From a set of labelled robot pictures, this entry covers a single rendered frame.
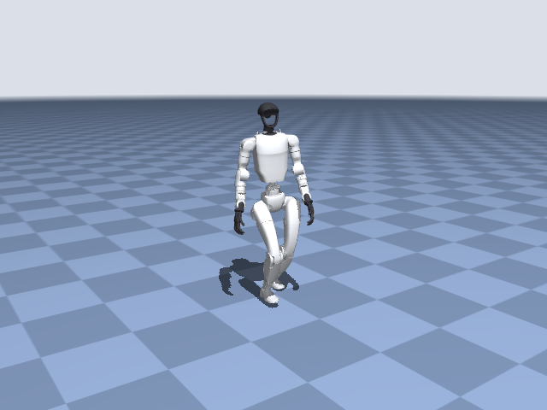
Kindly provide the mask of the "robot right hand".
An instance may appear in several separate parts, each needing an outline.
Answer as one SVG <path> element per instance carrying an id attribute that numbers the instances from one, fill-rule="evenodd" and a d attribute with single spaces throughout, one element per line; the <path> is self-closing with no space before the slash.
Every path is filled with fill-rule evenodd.
<path id="1" fill-rule="evenodd" d="M 240 223 L 242 226 L 244 226 L 244 222 L 241 219 L 242 213 L 244 211 L 244 203 L 240 202 L 238 204 L 238 208 L 235 208 L 234 211 L 236 212 L 234 216 L 234 231 L 238 234 L 244 235 L 244 231 L 242 231 L 240 228 Z"/>

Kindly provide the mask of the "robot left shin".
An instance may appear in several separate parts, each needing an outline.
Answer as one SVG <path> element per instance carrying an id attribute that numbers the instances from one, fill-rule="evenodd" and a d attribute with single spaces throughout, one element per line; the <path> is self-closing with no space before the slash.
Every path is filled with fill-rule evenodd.
<path id="1" fill-rule="evenodd" d="M 293 254 L 293 255 L 294 255 L 294 254 Z M 283 273 L 283 272 L 288 268 L 288 266 L 291 264 L 293 255 L 291 256 L 291 258 L 283 259 L 283 261 L 280 263 L 280 270 L 279 270 L 278 277 L 279 277 L 279 276 L 281 275 L 281 273 Z M 277 278 L 278 278 L 278 277 L 277 277 Z"/>

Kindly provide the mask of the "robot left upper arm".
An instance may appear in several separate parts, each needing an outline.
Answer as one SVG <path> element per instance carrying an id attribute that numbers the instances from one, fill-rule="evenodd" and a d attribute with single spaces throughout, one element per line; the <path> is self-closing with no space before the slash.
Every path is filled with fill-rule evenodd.
<path id="1" fill-rule="evenodd" d="M 288 138 L 289 152 L 291 155 L 291 160 L 293 162 L 293 167 L 291 167 L 294 175 L 303 174 L 303 166 L 301 163 L 301 153 L 299 148 L 299 139 L 295 135 L 286 134 Z"/>

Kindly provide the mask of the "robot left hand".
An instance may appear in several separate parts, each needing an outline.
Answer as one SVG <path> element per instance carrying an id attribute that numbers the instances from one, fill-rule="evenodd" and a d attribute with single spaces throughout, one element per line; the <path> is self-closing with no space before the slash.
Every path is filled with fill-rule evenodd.
<path id="1" fill-rule="evenodd" d="M 314 208 L 312 205 L 313 201 L 310 199 L 309 194 L 304 194 L 303 198 L 304 198 L 304 205 L 307 205 L 309 210 L 310 221 L 307 222 L 308 223 L 307 226 L 309 226 L 314 222 Z"/>

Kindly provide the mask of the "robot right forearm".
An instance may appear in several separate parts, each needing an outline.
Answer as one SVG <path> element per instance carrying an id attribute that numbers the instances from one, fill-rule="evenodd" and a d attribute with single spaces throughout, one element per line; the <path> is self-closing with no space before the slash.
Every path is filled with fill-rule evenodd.
<path id="1" fill-rule="evenodd" d="M 235 208 L 238 208 L 238 204 L 240 202 L 244 203 L 244 208 L 245 208 L 244 200 L 245 200 L 246 183 L 243 182 L 243 181 L 240 181 L 240 175 L 241 175 L 241 172 L 240 172 L 240 170 L 238 170 L 236 172 L 236 178 L 235 178 L 235 187 L 236 187 L 236 191 L 235 191 L 235 200 L 236 200 Z"/>

